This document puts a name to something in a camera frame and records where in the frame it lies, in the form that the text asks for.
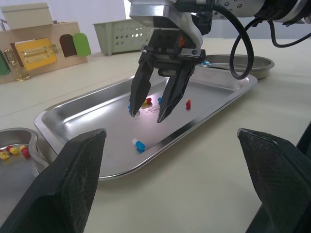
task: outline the white table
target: white table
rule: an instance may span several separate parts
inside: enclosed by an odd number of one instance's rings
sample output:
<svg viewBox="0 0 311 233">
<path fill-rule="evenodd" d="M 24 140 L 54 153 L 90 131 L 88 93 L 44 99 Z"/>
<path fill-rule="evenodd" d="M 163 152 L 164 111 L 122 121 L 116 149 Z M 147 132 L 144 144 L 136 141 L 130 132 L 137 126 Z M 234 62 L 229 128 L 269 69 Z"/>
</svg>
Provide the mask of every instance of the white table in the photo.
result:
<svg viewBox="0 0 311 233">
<path fill-rule="evenodd" d="M 205 39 L 207 54 L 230 53 L 232 39 Z M 269 78 L 142 169 L 100 182 L 85 233 L 241 233 L 260 206 L 238 128 L 296 144 L 311 121 L 311 41 L 288 49 L 253 40 L 255 54 L 272 59 Z M 243 46 L 237 53 L 245 53 Z M 104 57 L 0 85 L 0 129 L 35 129 L 44 109 L 134 75 L 140 53 Z M 55 157 L 47 143 L 40 148 Z"/>
</svg>

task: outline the yellow capsule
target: yellow capsule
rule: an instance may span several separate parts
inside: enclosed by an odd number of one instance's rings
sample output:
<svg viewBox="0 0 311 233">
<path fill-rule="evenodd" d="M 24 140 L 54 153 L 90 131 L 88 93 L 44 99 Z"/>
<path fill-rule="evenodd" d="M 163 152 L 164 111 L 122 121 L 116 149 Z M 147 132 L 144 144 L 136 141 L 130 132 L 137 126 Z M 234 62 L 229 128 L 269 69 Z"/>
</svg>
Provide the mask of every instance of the yellow capsule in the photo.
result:
<svg viewBox="0 0 311 233">
<path fill-rule="evenodd" d="M 0 152 L 0 159 L 2 160 L 6 160 L 9 158 L 9 155 L 7 152 L 3 151 L 3 152 Z"/>
</svg>

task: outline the blue and white capsule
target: blue and white capsule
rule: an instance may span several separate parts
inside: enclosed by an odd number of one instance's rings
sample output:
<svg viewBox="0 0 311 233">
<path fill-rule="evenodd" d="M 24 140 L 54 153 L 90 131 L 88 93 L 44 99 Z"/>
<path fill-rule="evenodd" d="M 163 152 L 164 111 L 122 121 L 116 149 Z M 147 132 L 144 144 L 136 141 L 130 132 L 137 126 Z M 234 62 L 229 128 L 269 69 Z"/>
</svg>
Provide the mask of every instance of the blue and white capsule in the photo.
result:
<svg viewBox="0 0 311 233">
<path fill-rule="evenodd" d="M 145 145 L 141 141 L 138 141 L 136 138 L 134 138 L 132 142 L 138 149 L 145 150 Z"/>
</svg>

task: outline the stainless steel tray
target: stainless steel tray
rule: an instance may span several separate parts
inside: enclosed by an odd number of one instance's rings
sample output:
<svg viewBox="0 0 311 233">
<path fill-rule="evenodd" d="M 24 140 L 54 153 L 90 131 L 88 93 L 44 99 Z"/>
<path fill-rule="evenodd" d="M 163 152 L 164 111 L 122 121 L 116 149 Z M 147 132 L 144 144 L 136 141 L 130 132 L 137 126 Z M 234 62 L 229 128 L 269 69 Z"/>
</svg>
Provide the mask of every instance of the stainless steel tray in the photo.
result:
<svg viewBox="0 0 311 233">
<path fill-rule="evenodd" d="M 229 67 L 230 54 L 217 54 L 206 56 L 208 65 L 203 65 L 207 68 L 216 68 L 230 70 Z M 251 71 L 251 75 L 255 76 L 258 80 L 267 78 L 270 70 L 275 66 L 274 62 L 265 57 L 254 57 L 254 65 Z M 247 56 L 246 55 L 235 55 L 234 56 L 234 68 L 237 72 L 244 72 L 247 67 Z"/>
<path fill-rule="evenodd" d="M 38 134 L 30 129 L 13 128 L 0 131 L 0 149 L 26 145 L 31 156 L 30 160 L 26 160 L 20 152 L 17 155 L 10 155 L 6 160 L 0 159 L 0 226 L 38 173 L 49 165 L 36 146 L 37 140 Z"/>
<path fill-rule="evenodd" d="M 257 84 L 253 76 L 238 81 L 228 71 L 197 67 L 184 98 L 158 124 L 157 99 L 167 80 L 154 71 L 149 92 L 153 105 L 141 109 L 138 119 L 128 111 L 132 82 L 129 78 L 50 107 L 35 118 L 35 125 L 57 154 L 75 136 L 105 128 L 107 139 L 99 179 L 116 178 L 151 161 Z M 186 99 L 191 99 L 189 111 Z M 145 152 L 137 151 L 133 138 L 145 144 Z"/>
</svg>

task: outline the red and yellow capsule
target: red and yellow capsule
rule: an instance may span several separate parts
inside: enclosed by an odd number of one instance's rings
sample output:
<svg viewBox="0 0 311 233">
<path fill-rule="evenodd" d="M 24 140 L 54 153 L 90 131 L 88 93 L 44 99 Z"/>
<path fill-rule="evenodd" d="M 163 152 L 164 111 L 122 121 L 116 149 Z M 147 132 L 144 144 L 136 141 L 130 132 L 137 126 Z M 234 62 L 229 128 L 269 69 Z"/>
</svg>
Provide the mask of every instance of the red and yellow capsule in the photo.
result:
<svg viewBox="0 0 311 233">
<path fill-rule="evenodd" d="M 18 149 L 15 148 L 15 147 L 8 146 L 8 147 L 6 148 L 6 150 L 7 150 L 8 152 L 10 152 L 11 154 L 18 154 Z"/>
<path fill-rule="evenodd" d="M 150 104 L 151 101 L 152 101 L 152 98 L 147 98 L 147 99 L 145 100 L 144 104 Z"/>
<path fill-rule="evenodd" d="M 21 145 L 21 146 L 19 147 L 19 150 L 23 153 L 23 155 L 24 155 L 25 157 L 29 157 L 29 156 L 30 156 L 29 150 L 28 150 L 28 148 L 27 148 L 25 145 Z"/>
</svg>

